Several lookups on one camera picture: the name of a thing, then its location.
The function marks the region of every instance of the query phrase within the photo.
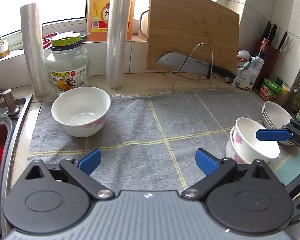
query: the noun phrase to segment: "green tin can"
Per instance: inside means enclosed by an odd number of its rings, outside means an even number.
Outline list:
[[[259,96],[264,101],[275,102],[276,98],[282,92],[282,88],[275,82],[265,78],[259,90]]]

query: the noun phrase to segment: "gray cloth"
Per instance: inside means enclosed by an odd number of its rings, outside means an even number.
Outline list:
[[[201,90],[111,98],[108,118],[100,132],[88,138],[68,135],[51,115],[52,101],[43,102],[34,128],[28,162],[58,163],[98,147],[101,165],[91,176],[118,192],[129,190],[182,191],[204,174],[194,154],[203,148],[225,157],[231,128],[239,117],[262,121],[263,101],[252,92]],[[295,150],[280,145],[280,167]]]

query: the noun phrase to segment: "white logo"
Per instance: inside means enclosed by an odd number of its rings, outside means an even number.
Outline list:
[[[147,198],[147,199],[149,199],[149,198],[152,198],[153,197],[153,195],[151,194],[151,193],[147,193],[147,194],[145,194],[145,195],[143,195],[145,198]]]

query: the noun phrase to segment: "stainless steel sink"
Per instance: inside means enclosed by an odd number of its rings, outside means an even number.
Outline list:
[[[32,99],[32,95],[16,97],[15,103],[20,107],[20,111],[13,117],[8,117],[8,108],[6,103],[0,102],[0,117],[9,118],[13,123],[13,134],[10,137],[10,141],[6,141],[7,151],[5,156],[2,156],[2,163],[0,167],[0,181],[2,182],[0,185],[0,235],[2,234],[2,236],[5,236],[8,233],[9,225],[3,216],[1,206],[7,193],[11,189],[11,176],[15,151],[19,141],[22,125],[28,113]]]

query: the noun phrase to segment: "orange plastic jug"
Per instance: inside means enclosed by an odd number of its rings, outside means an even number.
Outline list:
[[[132,38],[135,0],[131,0],[127,40]],[[88,0],[87,40],[106,41],[108,32],[110,0]]]

